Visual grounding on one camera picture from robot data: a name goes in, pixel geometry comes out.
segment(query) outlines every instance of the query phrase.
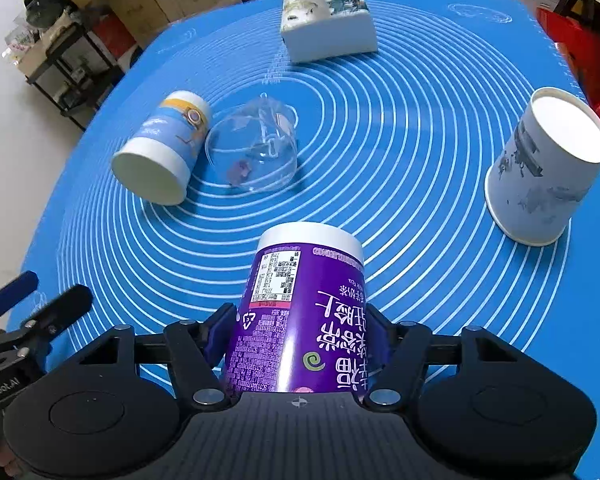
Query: screw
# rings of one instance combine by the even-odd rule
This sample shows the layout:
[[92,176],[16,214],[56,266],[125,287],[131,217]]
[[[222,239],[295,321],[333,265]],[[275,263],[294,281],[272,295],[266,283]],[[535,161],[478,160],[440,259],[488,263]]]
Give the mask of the screw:
[[400,402],[400,394],[394,390],[380,389],[369,394],[369,399],[380,406],[391,406]]
[[193,400],[203,406],[212,406],[224,400],[224,392],[216,388],[204,388],[193,394]]

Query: blue silicone mat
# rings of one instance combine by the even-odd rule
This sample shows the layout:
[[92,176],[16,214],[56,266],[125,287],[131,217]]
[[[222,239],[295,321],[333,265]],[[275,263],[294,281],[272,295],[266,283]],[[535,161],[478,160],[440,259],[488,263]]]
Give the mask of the blue silicone mat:
[[[93,311],[57,341],[56,364],[114,324],[161,332],[238,301],[257,240],[285,221],[339,226],[362,242],[369,300],[392,320],[455,334],[487,327],[582,388],[599,425],[580,463],[600,478],[600,177],[553,245],[504,237],[484,175],[532,91],[582,97],[552,42],[512,0],[367,0],[379,52],[291,66],[282,0],[174,25],[112,92],[58,181],[24,269],[40,291],[10,328],[74,283]],[[200,158],[186,201],[143,203],[111,155],[176,89],[216,114],[266,94],[297,115],[289,189],[235,192]],[[144,372],[166,384],[165,368]]]

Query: white paper cup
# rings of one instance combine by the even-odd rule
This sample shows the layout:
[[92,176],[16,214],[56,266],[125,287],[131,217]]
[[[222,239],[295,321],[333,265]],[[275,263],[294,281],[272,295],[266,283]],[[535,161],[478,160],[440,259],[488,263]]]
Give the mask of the white paper cup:
[[182,90],[169,94],[113,155],[114,175],[149,202],[181,203],[211,117],[211,108],[199,95]]
[[600,119],[557,88],[534,92],[484,195],[496,224],[530,246],[555,242],[600,171]]

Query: paper cup rim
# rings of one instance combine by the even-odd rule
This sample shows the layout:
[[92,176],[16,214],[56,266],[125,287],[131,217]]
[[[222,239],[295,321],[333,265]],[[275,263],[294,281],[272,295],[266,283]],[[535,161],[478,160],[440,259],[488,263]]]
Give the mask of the paper cup rim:
[[507,235],[507,237],[511,238],[514,242],[517,242],[519,244],[523,244],[523,245],[528,245],[531,247],[545,247],[547,245],[551,245],[553,244],[556,240],[558,240],[558,238],[560,238],[562,236],[562,233],[564,232],[564,230],[566,229],[566,225],[562,228],[562,230],[558,233],[558,235],[554,238],[552,238],[551,240],[547,241],[547,242],[529,242],[528,240],[523,240],[522,238],[519,238],[517,236],[514,236],[505,226],[504,224],[500,221],[500,219],[498,218],[498,216],[496,215],[492,205],[491,205],[491,198],[489,196],[489,176],[491,174],[491,170],[493,169],[493,166],[491,166],[488,170],[487,170],[487,174],[484,177],[484,200],[487,203],[487,209],[489,210],[489,213],[491,214],[491,217],[493,218],[493,221],[496,222],[496,225],[500,228],[500,230]]
[[580,98],[576,97],[575,95],[567,92],[566,90],[562,90],[561,88],[554,88],[552,86],[545,86],[545,87],[535,90],[533,92],[533,94],[531,94],[531,99],[529,99],[529,108],[531,110],[531,114],[533,115],[534,119],[536,120],[536,123],[538,124],[538,126],[540,126],[540,129],[542,130],[542,132],[549,139],[551,139],[551,142],[554,143],[558,147],[558,149],[560,149],[562,152],[566,153],[567,155],[577,158],[578,160],[580,160],[586,164],[600,164],[600,160],[598,160],[597,162],[591,162],[590,160],[585,160],[577,153],[570,152],[563,145],[561,145],[560,142],[558,142],[558,140],[554,139],[554,137],[552,137],[552,135],[549,133],[549,131],[547,131],[542,126],[542,124],[538,120],[538,117],[536,117],[536,111],[534,110],[534,106],[533,106],[534,102],[537,101],[541,97],[555,97],[557,99],[560,99],[561,101],[565,101],[565,102],[575,106],[580,111],[582,111],[596,125],[596,127],[598,128],[598,131],[600,133],[600,118],[595,113],[595,111],[589,105],[587,105],[584,101],[582,101]]

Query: white concentric circle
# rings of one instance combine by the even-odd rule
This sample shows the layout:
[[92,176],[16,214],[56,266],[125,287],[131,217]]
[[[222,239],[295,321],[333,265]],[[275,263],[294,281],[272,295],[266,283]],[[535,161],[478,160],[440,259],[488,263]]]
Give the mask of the white concentric circle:
[[[141,59],[66,176],[73,187],[62,212],[58,288],[84,283],[96,298],[70,330],[74,348],[114,324],[161,332],[239,301],[262,232],[309,220],[362,242],[369,300],[391,320],[440,333],[478,324],[526,349],[552,304],[570,230],[549,247],[515,244],[494,225],[482,186],[533,88],[450,19],[369,6],[378,54],[291,67],[280,12],[266,10],[206,36],[183,23],[166,33],[176,47],[156,46]],[[204,96],[216,113],[263,92],[292,106],[293,183],[269,194],[234,191],[199,160],[179,206],[123,189],[109,171],[111,155],[174,89]],[[168,382],[164,368],[145,371]]]

